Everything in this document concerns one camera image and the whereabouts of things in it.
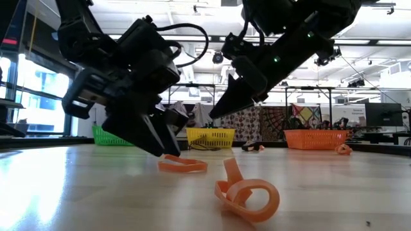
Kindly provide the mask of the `yellow plastic basket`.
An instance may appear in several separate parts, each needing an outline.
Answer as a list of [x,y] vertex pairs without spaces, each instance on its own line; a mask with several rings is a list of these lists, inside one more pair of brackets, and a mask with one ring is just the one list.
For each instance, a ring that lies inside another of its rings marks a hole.
[[232,128],[186,128],[188,144],[199,142],[209,147],[229,149],[236,130]]

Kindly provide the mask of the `dark patterned cloth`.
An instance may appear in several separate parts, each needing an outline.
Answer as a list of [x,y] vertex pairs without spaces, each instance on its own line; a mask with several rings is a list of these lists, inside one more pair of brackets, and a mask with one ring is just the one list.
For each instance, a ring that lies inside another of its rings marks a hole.
[[263,142],[281,141],[284,138],[284,126],[291,107],[262,107],[260,111],[260,132]]

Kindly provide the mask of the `wide orange rubber band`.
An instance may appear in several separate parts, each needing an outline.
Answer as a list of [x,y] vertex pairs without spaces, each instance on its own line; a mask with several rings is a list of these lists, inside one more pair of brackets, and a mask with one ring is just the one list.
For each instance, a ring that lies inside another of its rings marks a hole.
[[[270,219],[280,204],[277,188],[262,179],[244,179],[235,158],[224,160],[223,165],[227,180],[217,181],[214,185],[214,195],[222,202],[223,207],[252,223]],[[262,209],[249,210],[245,206],[253,189],[262,189],[268,193],[267,204]]]

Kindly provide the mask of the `black monitor on stand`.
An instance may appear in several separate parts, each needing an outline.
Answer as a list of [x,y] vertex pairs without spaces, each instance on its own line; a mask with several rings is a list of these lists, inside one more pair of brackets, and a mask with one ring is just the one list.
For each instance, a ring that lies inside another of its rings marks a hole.
[[366,103],[367,126],[403,126],[403,110],[399,103]]

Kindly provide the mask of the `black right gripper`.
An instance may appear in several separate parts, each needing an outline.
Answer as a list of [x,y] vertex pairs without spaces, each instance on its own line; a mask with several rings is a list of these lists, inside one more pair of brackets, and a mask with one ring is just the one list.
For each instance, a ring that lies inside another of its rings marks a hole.
[[260,40],[255,46],[241,34],[226,36],[222,54],[232,61],[239,77],[229,75],[227,90],[209,113],[211,118],[251,107],[253,98],[266,90],[267,82],[285,79],[316,52],[334,47],[334,15],[328,12],[252,12],[249,20],[264,37],[280,37],[271,44]]

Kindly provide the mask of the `grey desk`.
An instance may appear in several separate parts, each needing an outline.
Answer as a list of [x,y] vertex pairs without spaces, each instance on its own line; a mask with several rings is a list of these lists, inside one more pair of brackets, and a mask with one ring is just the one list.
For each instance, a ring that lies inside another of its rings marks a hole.
[[7,114],[9,108],[24,108],[20,103],[9,99],[0,98],[0,135],[12,135],[24,138],[26,135],[15,128],[7,125]]

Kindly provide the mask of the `monitor with red bar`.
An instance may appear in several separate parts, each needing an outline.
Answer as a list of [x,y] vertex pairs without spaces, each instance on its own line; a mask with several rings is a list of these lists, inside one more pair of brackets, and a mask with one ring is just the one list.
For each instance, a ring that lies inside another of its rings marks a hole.
[[0,0],[0,49],[19,50],[27,0]]

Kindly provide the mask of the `black aluminium table frame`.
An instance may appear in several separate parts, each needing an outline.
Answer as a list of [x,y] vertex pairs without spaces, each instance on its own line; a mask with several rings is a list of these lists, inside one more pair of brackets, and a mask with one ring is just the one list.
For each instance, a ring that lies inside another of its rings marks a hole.
[[[0,150],[69,146],[79,144],[94,144],[94,139],[84,137],[0,138]],[[353,151],[381,153],[411,158],[411,146],[360,143],[348,143],[347,145]]]

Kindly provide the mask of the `thin black rubber band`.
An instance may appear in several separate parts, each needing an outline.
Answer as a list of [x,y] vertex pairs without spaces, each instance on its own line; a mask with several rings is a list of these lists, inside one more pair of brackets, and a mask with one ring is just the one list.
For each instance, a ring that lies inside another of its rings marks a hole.
[[204,144],[201,144],[199,142],[192,142],[188,148],[190,150],[198,150],[198,151],[219,151],[221,150],[221,148],[217,148],[217,147],[209,147],[206,146]]

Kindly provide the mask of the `large window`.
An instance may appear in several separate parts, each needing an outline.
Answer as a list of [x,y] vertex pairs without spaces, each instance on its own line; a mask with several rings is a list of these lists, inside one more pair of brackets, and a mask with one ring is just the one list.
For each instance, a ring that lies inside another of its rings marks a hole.
[[62,108],[62,98],[73,82],[73,72],[35,53],[0,54],[0,98],[20,103],[9,108],[7,125],[27,137],[66,136],[71,119]]

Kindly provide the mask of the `green plastic basket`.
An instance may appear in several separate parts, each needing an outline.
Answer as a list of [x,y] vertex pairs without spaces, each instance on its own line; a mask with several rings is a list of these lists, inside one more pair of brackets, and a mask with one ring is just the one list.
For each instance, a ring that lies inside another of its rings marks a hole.
[[93,125],[92,132],[94,143],[99,146],[133,146],[133,144],[119,138],[102,129],[101,126]]

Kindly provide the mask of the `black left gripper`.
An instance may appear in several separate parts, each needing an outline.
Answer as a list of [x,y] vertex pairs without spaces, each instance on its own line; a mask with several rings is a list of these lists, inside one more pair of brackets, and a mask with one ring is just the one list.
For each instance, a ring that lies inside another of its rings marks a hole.
[[62,55],[83,69],[63,97],[62,107],[67,114],[87,119],[95,104],[103,105],[104,131],[156,157],[163,153],[179,157],[176,136],[188,116],[174,108],[155,109],[161,93],[144,92],[141,85],[145,60],[152,56],[170,60],[170,42],[157,30],[146,16],[114,40],[85,16],[63,21]]

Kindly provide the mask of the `orange plastic basket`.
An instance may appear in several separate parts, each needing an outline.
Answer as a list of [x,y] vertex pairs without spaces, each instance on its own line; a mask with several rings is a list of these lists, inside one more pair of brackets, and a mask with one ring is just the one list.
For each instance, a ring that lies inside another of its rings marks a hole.
[[285,130],[289,148],[297,150],[333,150],[345,143],[346,130]]

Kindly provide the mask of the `colourful geometric cloth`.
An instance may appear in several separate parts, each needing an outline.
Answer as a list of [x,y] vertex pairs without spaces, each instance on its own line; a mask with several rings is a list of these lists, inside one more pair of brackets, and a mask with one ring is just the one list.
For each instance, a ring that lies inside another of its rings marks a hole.
[[292,115],[298,118],[302,125],[314,129],[322,122],[322,114],[319,106],[307,107],[292,104]]

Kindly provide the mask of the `black rack frame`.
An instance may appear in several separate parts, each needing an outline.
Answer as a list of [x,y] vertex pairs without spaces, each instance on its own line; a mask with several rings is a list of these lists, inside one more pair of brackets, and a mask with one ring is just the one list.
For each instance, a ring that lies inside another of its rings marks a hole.
[[[196,89],[199,91],[198,96],[188,96],[188,99],[173,99],[173,95],[177,92],[183,92],[183,90],[187,90],[190,92],[190,89]],[[201,96],[201,90],[204,89],[209,96]],[[213,106],[216,104],[216,85],[210,83],[176,83],[168,88],[167,92],[167,104],[172,104],[177,101],[181,101],[183,103],[211,103]]]
[[285,108],[286,108],[286,118],[283,121],[283,131],[291,128],[302,128],[302,129],[309,129],[308,126],[304,126],[299,119],[296,118],[291,118],[288,113],[288,89],[294,89],[294,90],[318,90],[319,92],[323,93],[325,96],[328,97],[329,99],[329,122],[332,122],[333,116],[332,116],[332,100],[331,100],[331,93],[333,90],[333,87],[312,87],[312,86],[304,86],[304,87],[285,87]]

